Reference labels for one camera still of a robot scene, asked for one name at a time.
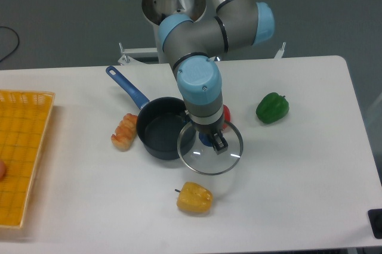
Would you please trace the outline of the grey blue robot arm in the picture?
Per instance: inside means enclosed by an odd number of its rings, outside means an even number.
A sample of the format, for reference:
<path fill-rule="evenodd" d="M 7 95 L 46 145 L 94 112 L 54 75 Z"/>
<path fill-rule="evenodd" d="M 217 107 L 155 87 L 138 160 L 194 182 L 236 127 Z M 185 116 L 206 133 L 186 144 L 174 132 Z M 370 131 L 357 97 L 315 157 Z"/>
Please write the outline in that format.
<path fill-rule="evenodd" d="M 212 58 L 269 40 L 275 31 L 270 7 L 255 0 L 212 0 L 216 15 L 205 20 L 198 0 L 151 0 L 157 49 L 168 60 L 194 128 L 205 134 L 216 152 L 227 148 L 222 79 Z"/>

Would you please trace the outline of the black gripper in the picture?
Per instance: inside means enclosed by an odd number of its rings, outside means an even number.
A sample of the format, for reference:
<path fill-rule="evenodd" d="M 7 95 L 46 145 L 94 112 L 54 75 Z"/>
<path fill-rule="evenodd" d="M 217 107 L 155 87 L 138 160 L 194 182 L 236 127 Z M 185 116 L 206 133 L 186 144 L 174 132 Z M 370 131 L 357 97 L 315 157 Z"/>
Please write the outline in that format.
<path fill-rule="evenodd" d="M 210 137 L 212 147 L 216 154 L 222 154 L 228 149 L 228 143 L 222 134 L 224 121 L 216 121 L 209 124 L 193 123 L 194 128 Z"/>

